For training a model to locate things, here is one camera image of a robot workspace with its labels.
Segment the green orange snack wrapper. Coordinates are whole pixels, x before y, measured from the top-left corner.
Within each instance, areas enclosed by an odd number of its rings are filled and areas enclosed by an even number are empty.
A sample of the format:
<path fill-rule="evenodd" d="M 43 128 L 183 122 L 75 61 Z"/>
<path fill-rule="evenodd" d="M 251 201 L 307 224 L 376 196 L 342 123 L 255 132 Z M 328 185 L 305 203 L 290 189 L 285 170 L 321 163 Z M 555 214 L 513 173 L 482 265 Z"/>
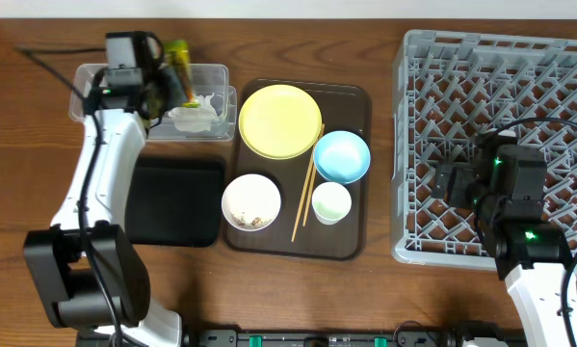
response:
<path fill-rule="evenodd" d="M 194 88 L 189 45 L 185 40 L 174 40 L 164 44 L 166 63 L 176 72 L 185 95 L 182 106 L 199 108 L 196 90 Z"/>

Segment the white bowl with rice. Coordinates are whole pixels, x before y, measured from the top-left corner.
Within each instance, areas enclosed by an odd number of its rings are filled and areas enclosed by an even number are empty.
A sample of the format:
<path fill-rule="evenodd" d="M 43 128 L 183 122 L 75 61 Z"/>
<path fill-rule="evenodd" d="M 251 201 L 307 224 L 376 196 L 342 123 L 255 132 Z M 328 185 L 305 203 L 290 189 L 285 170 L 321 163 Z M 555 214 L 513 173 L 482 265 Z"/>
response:
<path fill-rule="evenodd" d="M 254 232 L 269 227 L 280 209 L 279 189 L 261 174 L 240 175 L 223 191 L 223 216 L 232 227 L 241 231 Z"/>

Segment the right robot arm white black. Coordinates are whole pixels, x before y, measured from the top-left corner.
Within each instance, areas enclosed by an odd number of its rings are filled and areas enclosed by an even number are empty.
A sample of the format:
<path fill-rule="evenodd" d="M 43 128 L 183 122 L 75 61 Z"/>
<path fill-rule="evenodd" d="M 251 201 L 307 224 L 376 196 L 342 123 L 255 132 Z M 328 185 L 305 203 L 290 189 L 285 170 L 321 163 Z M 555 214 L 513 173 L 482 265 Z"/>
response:
<path fill-rule="evenodd" d="M 577 346 L 576 263 L 543 218 L 547 164 L 534 147 L 485 147 L 471 164 L 439 162 L 432 197 L 474 214 L 530 346 Z"/>

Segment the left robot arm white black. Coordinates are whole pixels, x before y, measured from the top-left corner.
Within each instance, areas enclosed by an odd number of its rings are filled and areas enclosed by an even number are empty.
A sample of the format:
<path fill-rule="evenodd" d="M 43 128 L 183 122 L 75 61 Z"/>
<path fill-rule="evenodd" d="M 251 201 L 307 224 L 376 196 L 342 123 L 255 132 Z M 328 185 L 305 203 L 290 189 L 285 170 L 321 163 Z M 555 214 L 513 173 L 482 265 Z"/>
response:
<path fill-rule="evenodd" d="M 82 99 L 85 139 L 61 208 L 23 253 L 49 322 L 105 334 L 113 346 L 180 346 L 182 319 L 151 296 L 123 230 L 148 118 L 164 106 L 156 68 L 108 65 Z"/>

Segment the clear plastic waste bin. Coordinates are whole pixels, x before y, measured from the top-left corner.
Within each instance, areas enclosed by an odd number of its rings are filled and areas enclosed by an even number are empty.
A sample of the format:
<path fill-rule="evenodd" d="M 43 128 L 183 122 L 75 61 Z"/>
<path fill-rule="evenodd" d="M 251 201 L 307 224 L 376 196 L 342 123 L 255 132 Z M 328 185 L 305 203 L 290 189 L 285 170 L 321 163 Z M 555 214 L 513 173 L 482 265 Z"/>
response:
<path fill-rule="evenodd" d="M 237 120 L 237 92 L 228 84 L 229 73 L 221 64 L 192 64 L 194 88 L 197 95 L 219 94 L 223 102 L 213 101 L 217 112 L 224 111 L 224 121 L 210 131 L 182 132 L 175 128 L 168 114 L 162 123 L 149 131 L 150 142 L 228 142 L 234 138 Z"/>

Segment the grey dishwasher rack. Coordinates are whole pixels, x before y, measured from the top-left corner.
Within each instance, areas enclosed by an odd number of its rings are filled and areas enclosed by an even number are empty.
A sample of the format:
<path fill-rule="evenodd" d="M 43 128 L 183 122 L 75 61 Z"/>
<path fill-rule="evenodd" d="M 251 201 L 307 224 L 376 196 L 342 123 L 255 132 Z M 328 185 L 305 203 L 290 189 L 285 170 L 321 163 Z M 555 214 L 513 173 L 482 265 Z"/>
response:
<path fill-rule="evenodd" d="M 505 124 L 543 153 L 543 215 L 577 253 L 577 40 L 411 30 L 393 68 L 394 258 L 494 268 L 472 214 L 431 192 L 437 162 L 472 161 L 475 136 Z"/>

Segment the black food waste tray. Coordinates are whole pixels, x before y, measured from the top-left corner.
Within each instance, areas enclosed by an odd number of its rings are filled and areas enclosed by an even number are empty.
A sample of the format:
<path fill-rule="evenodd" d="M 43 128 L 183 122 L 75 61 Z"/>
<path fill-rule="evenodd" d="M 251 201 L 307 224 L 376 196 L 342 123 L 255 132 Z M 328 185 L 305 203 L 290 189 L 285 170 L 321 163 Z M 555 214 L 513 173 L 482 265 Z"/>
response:
<path fill-rule="evenodd" d="M 224 165 L 211 159 L 141 157 L 125 210 L 125 233 L 140 245 L 204 248 L 220 233 Z"/>

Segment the crumpled white tissue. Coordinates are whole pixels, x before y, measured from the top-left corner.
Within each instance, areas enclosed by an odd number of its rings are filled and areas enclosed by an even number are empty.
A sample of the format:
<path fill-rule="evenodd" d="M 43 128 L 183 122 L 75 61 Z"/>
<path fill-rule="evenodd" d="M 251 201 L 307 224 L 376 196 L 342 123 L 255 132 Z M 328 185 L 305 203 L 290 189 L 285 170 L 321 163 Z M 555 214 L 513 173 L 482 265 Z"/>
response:
<path fill-rule="evenodd" d="M 183 105 L 168 112 L 177 130 L 191 133 L 210 131 L 213 125 L 224 121 L 224 111 L 218 113 L 212 104 L 213 101 L 223 102 L 221 95 L 215 93 L 197 95 L 196 101 L 197 105 L 194 107 Z"/>

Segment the light blue bowl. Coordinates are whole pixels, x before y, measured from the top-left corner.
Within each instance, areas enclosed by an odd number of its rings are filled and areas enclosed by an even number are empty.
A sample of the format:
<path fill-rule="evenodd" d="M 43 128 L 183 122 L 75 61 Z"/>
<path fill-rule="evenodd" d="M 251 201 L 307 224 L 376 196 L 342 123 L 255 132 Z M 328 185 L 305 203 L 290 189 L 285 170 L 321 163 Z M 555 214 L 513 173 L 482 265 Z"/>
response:
<path fill-rule="evenodd" d="M 324 135 L 314 148 L 314 166 L 326 181 L 348 185 L 367 174 L 371 152 L 353 132 L 337 130 Z"/>

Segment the pale green cup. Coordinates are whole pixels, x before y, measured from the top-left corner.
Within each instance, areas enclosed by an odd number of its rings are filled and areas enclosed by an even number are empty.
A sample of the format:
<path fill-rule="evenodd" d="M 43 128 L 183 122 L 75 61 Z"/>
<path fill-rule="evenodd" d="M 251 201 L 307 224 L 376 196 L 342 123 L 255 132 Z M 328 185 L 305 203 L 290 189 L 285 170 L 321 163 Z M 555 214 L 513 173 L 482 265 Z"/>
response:
<path fill-rule="evenodd" d="M 311 205 L 318 221 L 330 226 L 349 214 L 352 208 L 352 197 L 344 185 L 325 182 L 314 189 Z"/>

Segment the yellow plate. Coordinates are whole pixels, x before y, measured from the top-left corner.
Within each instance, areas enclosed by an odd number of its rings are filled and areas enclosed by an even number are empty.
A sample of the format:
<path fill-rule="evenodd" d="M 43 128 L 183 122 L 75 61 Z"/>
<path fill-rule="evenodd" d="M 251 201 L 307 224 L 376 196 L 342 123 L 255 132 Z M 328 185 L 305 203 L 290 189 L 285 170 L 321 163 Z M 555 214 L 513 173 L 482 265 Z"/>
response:
<path fill-rule="evenodd" d="M 322 129 L 322 112 L 303 89 L 276 84 L 247 97 L 239 114 L 245 145 L 268 159 L 284 160 L 308 151 Z"/>

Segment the dark brown serving tray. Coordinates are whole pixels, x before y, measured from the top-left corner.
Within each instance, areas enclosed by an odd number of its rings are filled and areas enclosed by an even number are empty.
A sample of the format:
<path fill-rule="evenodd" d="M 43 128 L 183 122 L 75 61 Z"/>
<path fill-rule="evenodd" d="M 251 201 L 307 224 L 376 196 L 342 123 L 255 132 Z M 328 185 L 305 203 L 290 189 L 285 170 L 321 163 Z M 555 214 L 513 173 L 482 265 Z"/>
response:
<path fill-rule="evenodd" d="M 371 98 L 357 86 L 303 81 L 285 82 L 309 93 L 318 103 L 327 133 L 350 131 L 366 143 L 371 139 Z M 325 226 L 307 207 L 307 221 L 294 228 L 302 186 L 311 152 L 287 160 L 266 159 L 251 151 L 244 141 L 235 142 L 233 176 L 262 174 L 274 182 L 281 194 L 278 216 L 259 231 L 242 231 L 228 226 L 223 235 L 230 248 L 242 252 L 350 260 L 363 248 L 366 233 L 368 178 L 347 185 L 352 198 L 348 215 L 332 226 Z"/>

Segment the wooden chopstick right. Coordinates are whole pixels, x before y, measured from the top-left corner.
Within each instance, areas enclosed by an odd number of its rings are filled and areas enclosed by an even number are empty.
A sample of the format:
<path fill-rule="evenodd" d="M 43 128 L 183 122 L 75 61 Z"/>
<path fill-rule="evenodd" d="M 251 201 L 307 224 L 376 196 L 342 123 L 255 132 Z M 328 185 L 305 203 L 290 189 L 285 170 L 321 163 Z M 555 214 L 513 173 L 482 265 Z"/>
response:
<path fill-rule="evenodd" d="M 310 163 L 310 177 L 309 177 L 309 181 L 307 183 L 307 190 L 306 190 L 306 198 L 305 198 L 305 211 L 303 214 L 303 220 L 302 220 L 302 226 L 305 227 L 307 224 L 307 220 L 308 220 L 308 215 L 309 215 L 309 204 L 311 203 L 311 198 L 312 198 L 312 192 L 313 192 L 313 186 L 315 183 L 315 179 L 316 179 L 316 168 L 314 165 L 314 157 L 311 157 L 311 163 Z"/>

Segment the wooden chopstick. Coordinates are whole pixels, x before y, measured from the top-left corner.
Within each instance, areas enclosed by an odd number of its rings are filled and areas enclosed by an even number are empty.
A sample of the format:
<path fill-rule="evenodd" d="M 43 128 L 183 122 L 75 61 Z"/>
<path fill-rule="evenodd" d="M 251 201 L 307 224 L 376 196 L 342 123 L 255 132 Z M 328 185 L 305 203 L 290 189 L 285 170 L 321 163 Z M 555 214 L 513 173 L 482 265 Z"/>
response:
<path fill-rule="evenodd" d="M 291 236 L 291 243 L 293 243 L 296 239 L 297 230 L 298 230 L 299 223 L 301 220 L 302 209 L 303 209 L 304 201 L 306 198 L 306 193 L 308 191 L 308 186 L 309 186 L 309 182 L 310 182 L 311 175 L 312 175 L 312 167 L 313 167 L 313 161 L 314 161 L 314 159 L 313 159 L 314 158 L 314 147 L 318 143 L 318 141 L 322 138 L 322 136 L 324 135 L 324 129 L 325 129 L 325 125 L 322 123 L 319 135 L 318 135 L 317 139 L 314 141 L 314 144 L 313 144 L 313 147 L 312 147 L 312 150 L 310 153 L 309 162 L 308 162 L 306 175 L 305 175 L 305 180 L 303 182 L 302 193 L 300 196 L 299 206 L 298 206 L 298 210 L 297 210 L 297 216 L 296 216 L 296 220 L 294 223 L 293 232 L 292 232 L 292 236 Z"/>
<path fill-rule="evenodd" d="M 313 192 L 313 186 L 315 183 L 315 179 L 316 179 L 316 168 L 314 165 L 314 157 L 311 157 L 311 163 L 310 163 L 310 177 L 309 177 L 309 181 L 307 183 L 307 190 L 306 190 L 306 198 L 305 198 L 305 211 L 303 214 L 303 220 L 302 220 L 302 226 L 305 227 L 307 224 L 307 220 L 308 220 L 308 215 L 309 215 L 309 204 L 311 203 L 311 198 L 312 198 L 312 192 Z"/>

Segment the wooden chopstick left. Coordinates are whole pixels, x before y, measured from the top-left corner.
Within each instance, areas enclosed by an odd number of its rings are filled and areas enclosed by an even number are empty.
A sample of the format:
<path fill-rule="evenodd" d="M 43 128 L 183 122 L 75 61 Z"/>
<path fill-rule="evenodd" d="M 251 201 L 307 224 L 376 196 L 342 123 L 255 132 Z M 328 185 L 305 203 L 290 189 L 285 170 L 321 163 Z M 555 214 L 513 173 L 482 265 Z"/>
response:
<path fill-rule="evenodd" d="M 312 167 L 313 167 L 313 161 L 314 161 L 314 159 L 313 159 L 314 158 L 314 147 L 318 143 L 318 141 L 322 138 L 322 136 L 324 135 L 324 129 L 325 129 L 325 125 L 322 123 L 319 135 L 318 135 L 317 139 L 314 141 L 314 144 L 313 144 L 313 147 L 312 147 L 312 150 L 310 153 L 309 162 L 308 162 L 306 175 L 305 175 L 305 180 L 303 182 L 302 193 L 300 196 L 299 206 L 298 206 L 298 210 L 297 210 L 297 216 L 296 216 L 296 220 L 294 223 L 293 232 L 292 232 L 292 236 L 291 236 L 291 243 L 293 243 L 296 239 L 297 230 L 298 230 L 299 223 L 301 220 L 302 209 L 303 209 L 304 201 L 306 198 L 306 193 L 308 191 L 308 186 L 309 186 L 309 182 L 310 182 L 311 175 L 312 175 Z"/>

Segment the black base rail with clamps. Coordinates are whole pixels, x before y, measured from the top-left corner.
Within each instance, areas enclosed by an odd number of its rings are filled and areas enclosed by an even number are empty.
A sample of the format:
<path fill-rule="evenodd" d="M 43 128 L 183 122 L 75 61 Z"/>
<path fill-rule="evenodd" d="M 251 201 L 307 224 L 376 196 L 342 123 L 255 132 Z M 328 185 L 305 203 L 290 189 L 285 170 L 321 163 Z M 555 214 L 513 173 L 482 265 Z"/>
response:
<path fill-rule="evenodd" d="M 394 332 L 261 332 L 187 329 L 184 347 L 377 347 L 377 346 L 510 346 L 526 347 L 527 339 L 519 330 L 505 331 L 494 323 L 459 322 L 447 329 L 425 327 L 406 321 Z"/>

